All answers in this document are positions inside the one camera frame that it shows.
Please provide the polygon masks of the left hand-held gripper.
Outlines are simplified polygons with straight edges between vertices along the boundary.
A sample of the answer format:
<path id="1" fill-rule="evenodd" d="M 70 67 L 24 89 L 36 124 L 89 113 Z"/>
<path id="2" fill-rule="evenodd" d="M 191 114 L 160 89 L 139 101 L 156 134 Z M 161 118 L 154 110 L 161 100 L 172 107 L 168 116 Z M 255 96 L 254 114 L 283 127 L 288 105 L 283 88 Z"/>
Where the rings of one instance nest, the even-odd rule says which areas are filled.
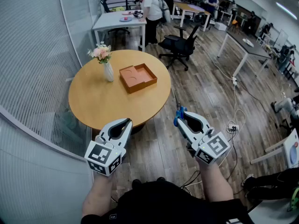
<path id="1" fill-rule="evenodd" d="M 114 120 L 106 124 L 96 139 L 90 141 L 85 159 L 95 172 L 110 176 L 122 163 L 126 153 L 133 122 L 129 118 Z"/>

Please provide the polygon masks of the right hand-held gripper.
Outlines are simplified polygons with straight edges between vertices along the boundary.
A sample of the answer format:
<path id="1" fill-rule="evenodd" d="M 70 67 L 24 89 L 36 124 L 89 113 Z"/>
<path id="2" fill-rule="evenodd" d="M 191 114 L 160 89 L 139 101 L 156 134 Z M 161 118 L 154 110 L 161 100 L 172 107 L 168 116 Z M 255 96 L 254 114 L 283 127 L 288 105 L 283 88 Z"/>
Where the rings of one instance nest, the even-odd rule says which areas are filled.
<path id="1" fill-rule="evenodd" d="M 190 144 L 187 150 L 192 157 L 211 165 L 226 151 L 230 144 L 222 132 L 215 133 L 208 121 L 201 115 L 193 112 L 184 112 L 184 119 L 178 118 L 178 129 Z"/>

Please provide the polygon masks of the blue-handled scissors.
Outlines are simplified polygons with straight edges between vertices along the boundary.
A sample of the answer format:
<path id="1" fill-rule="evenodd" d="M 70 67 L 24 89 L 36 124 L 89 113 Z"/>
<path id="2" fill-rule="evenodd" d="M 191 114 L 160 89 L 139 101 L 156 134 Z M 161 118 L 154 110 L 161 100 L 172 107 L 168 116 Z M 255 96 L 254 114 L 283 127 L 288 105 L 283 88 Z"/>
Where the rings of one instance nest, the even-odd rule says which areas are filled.
<path id="1" fill-rule="evenodd" d="M 176 107 L 177 107 L 177 110 L 176 110 L 176 114 L 175 114 L 175 118 L 174 118 L 174 126 L 177 127 L 178 126 L 178 119 L 181 118 L 183 119 L 184 118 L 184 112 L 187 111 L 187 108 L 182 106 L 177 95 L 176 95 L 176 92 L 174 92 L 174 98 L 175 98 L 175 101 L 176 101 Z"/>

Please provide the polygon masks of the orange tray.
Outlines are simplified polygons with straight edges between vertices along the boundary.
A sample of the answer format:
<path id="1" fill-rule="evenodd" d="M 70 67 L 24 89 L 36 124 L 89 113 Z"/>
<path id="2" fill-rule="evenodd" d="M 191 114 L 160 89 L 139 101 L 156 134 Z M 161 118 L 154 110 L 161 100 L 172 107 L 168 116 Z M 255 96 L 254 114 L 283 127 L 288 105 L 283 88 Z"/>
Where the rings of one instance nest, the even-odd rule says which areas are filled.
<path id="1" fill-rule="evenodd" d="M 119 70 L 119 72 L 120 80 L 129 94 L 142 90 L 157 82 L 156 75 L 144 63 L 136 66 L 128 66 Z"/>

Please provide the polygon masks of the person's right forearm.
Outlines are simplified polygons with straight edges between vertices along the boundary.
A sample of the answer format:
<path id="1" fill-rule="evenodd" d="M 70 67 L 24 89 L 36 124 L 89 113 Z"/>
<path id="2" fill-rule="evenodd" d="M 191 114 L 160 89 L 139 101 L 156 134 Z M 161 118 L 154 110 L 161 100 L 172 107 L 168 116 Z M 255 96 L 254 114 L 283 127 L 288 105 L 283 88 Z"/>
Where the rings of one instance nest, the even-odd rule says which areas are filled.
<path id="1" fill-rule="evenodd" d="M 201 159 L 199 164 L 204 195 L 209 202 L 222 202 L 234 199 L 233 190 L 222 175 L 217 163 L 208 165 Z"/>

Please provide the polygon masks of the person's left forearm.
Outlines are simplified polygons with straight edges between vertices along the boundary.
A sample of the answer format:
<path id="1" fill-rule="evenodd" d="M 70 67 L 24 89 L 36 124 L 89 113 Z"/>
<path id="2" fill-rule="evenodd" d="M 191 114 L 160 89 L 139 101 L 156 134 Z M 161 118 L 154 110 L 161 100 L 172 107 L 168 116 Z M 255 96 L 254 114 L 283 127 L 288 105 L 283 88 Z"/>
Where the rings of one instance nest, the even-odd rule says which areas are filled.
<path id="1" fill-rule="evenodd" d="M 110 210 L 113 176 L 94 172 L 93 185 L 83 202 L 82 217 L 102 216 Z"/>

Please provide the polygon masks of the white ribbed vase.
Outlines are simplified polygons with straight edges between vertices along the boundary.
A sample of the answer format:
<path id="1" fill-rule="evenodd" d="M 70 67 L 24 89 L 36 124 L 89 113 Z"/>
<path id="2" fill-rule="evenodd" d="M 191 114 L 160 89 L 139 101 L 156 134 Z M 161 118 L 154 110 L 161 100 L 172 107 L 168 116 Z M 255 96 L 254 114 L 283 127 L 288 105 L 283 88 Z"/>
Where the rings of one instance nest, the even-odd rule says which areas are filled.
<path id="1" fill-rule="evenodd" d="M 104 73 L 105 73 L 105 77 L 109 82 L 113 82 L 114 81 L 114 71 L 113 68 L 111 66 L 111 64 L 109 62 L 104 63 Z"/>

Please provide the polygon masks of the pink flower bouquet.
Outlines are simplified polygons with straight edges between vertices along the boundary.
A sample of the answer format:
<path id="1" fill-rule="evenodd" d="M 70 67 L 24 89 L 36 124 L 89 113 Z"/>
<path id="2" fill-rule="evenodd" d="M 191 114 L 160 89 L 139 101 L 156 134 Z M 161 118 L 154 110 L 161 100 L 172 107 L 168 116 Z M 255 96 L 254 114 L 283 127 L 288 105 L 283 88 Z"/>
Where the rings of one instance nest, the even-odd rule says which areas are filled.
<path id="1" fill-rule="evenodd" d="M 92 58 L 96 58 L 99 63 L 105 64 L 111 59 L 111 46 L 106 45 L 104 41 L 101 41 L 99 44 L 96 44 L 95 49 L 89 49 L 87 54 Z"/>

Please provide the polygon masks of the person's black shirt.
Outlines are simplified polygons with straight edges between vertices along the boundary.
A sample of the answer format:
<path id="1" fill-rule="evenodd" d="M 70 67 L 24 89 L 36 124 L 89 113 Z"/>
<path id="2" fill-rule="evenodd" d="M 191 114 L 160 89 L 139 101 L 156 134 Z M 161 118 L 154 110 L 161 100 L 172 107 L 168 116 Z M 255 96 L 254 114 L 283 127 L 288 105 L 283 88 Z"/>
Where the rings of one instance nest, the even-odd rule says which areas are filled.
<path id="1" fill-rule="evenodd" d="M 209 202 L 168 181 L 137 184 L 105 214 L 88 214 L 81 224 L 254 224 L 240 199 Z"/>

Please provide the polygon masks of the white side table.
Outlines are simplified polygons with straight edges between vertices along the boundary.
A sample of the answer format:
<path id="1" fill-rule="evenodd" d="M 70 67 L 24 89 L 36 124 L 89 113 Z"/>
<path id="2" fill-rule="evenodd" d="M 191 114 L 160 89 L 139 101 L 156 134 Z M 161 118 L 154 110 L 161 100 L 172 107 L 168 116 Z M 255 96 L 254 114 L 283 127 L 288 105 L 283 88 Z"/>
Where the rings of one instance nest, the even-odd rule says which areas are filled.
<path id="1" fill-rule="evenodd" d="M 265 155 L 251 160 L 250 164 L 252 165 L 283 153 L 288 168 L 299 168 L 299 135 L 296 129 L 292 130 L 287 138 L 265 149 L 264 152 Z"/>

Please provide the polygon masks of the white rectangular table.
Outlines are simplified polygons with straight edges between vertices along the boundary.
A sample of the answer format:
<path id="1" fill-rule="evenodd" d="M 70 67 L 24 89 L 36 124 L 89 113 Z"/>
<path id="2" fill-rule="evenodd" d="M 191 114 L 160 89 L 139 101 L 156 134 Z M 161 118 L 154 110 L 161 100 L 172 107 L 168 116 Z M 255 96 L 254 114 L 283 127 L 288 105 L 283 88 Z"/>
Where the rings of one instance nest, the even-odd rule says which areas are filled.
<path id="1" fill-rule="evenodd" d="M 138 18 L 135 18 L 133 15 L 122 15 L 124 11 L 104 13 L 96 21 L 93 26 L 93 31 L 96 37 L 96 44 L 99 44 L 102 40 L 99 37 L 99 32 L 105 32 L 107 34 L 108 30 L 114 28 L 132 28 L 140 27 L 142 30 L 142 52 L 145 52 L 145 26 L 146 21 L 140 21 Z M 121 17 L 132 17 L 132 21 L 129 22 L 120 22 Z"/>

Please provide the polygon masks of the wooden-top white-legged table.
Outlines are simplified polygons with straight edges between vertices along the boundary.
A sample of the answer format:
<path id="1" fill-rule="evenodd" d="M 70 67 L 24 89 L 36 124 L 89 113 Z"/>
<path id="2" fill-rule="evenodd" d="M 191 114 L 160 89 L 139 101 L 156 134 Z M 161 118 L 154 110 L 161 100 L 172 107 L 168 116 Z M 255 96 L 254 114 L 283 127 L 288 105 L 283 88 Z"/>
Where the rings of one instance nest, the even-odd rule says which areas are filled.
<path id="1" fill-rule="evenodd" d="M 183 26 L 184 23 L 184 19 L 185 19 L 185 13 L 194 13 L 194 14 L 203 14 L 206 16 L 206 21 L 203 27 L 203 32 L 206 31 L 207 28 L 207 24 L 208 24 L 208 20 L 211 16 L 211 14 L 202 9 L 199 6 L 196 5 L 192 5 L 192 4 L 187 4 L 187 3 L 182 3 L 182 2 L 173 2 L 173 9 L 172 9 L 172 13 L 171 13 L 171 19 L 180 19 L 180 27 Z"/>

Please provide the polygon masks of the green black device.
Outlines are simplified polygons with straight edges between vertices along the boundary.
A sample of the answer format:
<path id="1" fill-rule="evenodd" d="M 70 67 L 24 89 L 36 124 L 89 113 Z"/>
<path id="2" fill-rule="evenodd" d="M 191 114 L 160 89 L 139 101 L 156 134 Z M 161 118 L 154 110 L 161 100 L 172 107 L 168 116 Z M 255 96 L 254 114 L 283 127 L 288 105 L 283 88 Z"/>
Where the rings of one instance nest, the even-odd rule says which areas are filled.
<path id="1" fill-rule="evenodd" d="M 290 204 L 289 204 L 289 207 L 288 207 L 288 211 L 293 211 L 293 210 L 296 210 L 296 209 L 299 209 L 299 187 L 297 187 L 292 196 L 291 196 L 291 199 L 290 199 Z"/>

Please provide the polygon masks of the whiteboard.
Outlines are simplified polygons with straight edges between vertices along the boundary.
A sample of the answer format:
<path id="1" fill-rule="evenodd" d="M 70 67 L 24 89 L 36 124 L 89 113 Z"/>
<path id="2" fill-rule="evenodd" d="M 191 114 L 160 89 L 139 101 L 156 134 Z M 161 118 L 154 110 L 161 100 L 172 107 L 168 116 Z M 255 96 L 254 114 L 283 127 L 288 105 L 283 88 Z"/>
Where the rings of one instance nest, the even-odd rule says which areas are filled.
<path id="1" fill-rule="evenodd" d="M 284 30 L 281 30 L 277 39 L 274 42 L 273 47 L 282 48 L 287 42 L 287 39 L 288 39 L 288 34 Z"/>

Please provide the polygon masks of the black desk chair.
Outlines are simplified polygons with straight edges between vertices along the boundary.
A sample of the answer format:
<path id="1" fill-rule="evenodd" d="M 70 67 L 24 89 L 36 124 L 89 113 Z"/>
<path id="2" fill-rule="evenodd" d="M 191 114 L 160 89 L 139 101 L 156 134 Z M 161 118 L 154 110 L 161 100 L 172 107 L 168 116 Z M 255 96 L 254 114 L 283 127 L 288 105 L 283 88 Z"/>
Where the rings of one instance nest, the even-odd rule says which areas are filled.
<path id="1" fill-rule="evenodd" d="M 109 9 L 108 5 L 107 5 L 107 0 L 100 0 L 100 3 L 101 5 L 103 6 L 104 10 L 105 10 L 105 13 L 110 13 L 112 12 L 112 10 Z M 110 32 L 118 32 L 118 31 L 123 31 L 123 32 L 127 32 L 127 34 L 129 35 L 130 32 L 125 29 L 125 28 L 114 28 L 114 29 L 111 29 L 107 32 L 107 34 L 109 35 Z"/>

